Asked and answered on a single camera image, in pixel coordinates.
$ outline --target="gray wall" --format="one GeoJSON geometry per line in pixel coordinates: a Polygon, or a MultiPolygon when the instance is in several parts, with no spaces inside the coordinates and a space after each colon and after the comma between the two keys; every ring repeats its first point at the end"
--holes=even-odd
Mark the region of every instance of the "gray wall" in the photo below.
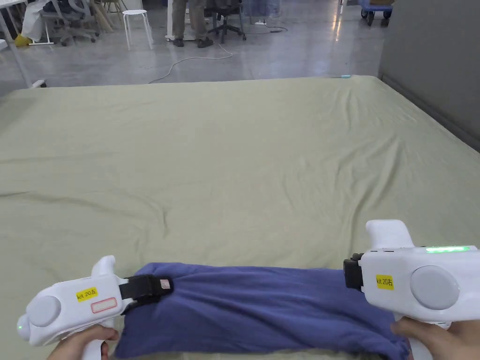
{"type": "Polygon", "coordinates": [[[397,0],[379,76],[480,151],[480,1],[397,0]]]}

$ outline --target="person's legs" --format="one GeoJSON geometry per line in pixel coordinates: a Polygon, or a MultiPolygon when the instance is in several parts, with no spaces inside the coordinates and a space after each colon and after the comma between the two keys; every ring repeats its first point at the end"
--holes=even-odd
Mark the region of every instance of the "person's legs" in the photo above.
{"type": "Polygon", "coordinates": [[[176,46],[183,46],[183,41],[179,42],[177,39],[183,39],[185,32],[185,11],[187,9],[187,0],[173,0],[172,3],[172,27],[173,35],[175,36],[174,44],[176,46]]]}
{"type": "Polygon", "coordinates": [[[192,29],[195,31],[195,39],[199,42],[199,47],[201,44],[208,44],[210,46],[213,44],[211,40],[207,38],[207,28],[205,26],[205,9],[206,0],[189,0],[189,11],[190,11],[190,24],[192,29]]]}

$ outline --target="white handheld controller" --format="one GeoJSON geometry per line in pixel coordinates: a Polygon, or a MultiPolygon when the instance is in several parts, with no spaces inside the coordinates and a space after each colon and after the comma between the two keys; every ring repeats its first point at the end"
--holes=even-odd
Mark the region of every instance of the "white handheld controller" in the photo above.
{"type": "MultiPolygon", "coordinates": [[[[344,262],[346,283],[366,300],[448,328],[453,321],[480,319],[480,251],[473,245],[415,247],[400,220],[371,220],[372,248],[344,262]]],[[[414,360],[431,360],[425,346],[409,339],[414,360]]]]}
{"type": "MultiPolygon", "coordinates": [[[[21,338],[34,346],[52,344],[95,324],[113,327],[113,319],[130,307],[157,302],[173,290],[168,278],[113,273],[115,257],[104,256],[90,277],[63,281],[39,292],[18,319],[21,338]]],[[[92,341],[83,360],[101,360],[102,340],[92,341]]]]}

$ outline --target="purple towel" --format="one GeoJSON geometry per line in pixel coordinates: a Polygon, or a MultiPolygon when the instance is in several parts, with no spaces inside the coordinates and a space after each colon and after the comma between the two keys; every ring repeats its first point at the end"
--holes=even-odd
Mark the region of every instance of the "purple towel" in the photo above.
{"type": "Polygon", "coordinates": [[[127,313],[121,359],[309,348],[408,356],[406,342],[390,331],[393,315],[346,288],[341,270],[152,263],[137,274],[169,276],[175,288],[127,313]]]}

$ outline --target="gray concrete floor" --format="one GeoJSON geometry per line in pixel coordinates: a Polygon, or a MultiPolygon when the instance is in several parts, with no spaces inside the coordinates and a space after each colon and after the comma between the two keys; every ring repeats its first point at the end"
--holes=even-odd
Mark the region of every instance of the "gray concrete floor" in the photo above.
{"type": "MultiPolygon", "coordinates": [[[[48,86],[145,84],[165,75],[172,63],[185,57],[226,55],[217,45],[198,49],[193,42],[184,48],[167,43],[166,9],[156,3],[158,0],[145,3],[153,28],[153,50],[148,48],[143,23],[136,22],[134,45],[128,51],[123,26],[112,15],[118,29],[102,34],[95,44],[78,40],[67,47],[22,48],[20,54],[32,77],[45,78],[48,86]]],[[[267,19],[267,23],[287,27],[287,32],[258,34],[268,29],[247,24],[247,41],[232,33],[226,37],[223,46],[233,57],[184,61],[161,82],[376,75],[388,31],[382,26],[381,14],[377,18],[368,27],[358,6],[339,6],[336,0],[283,0],[281,16],[267,19]]],[[[0,96],[21,87],[12,55],[5,50],[0,54],[0,96]]]]}

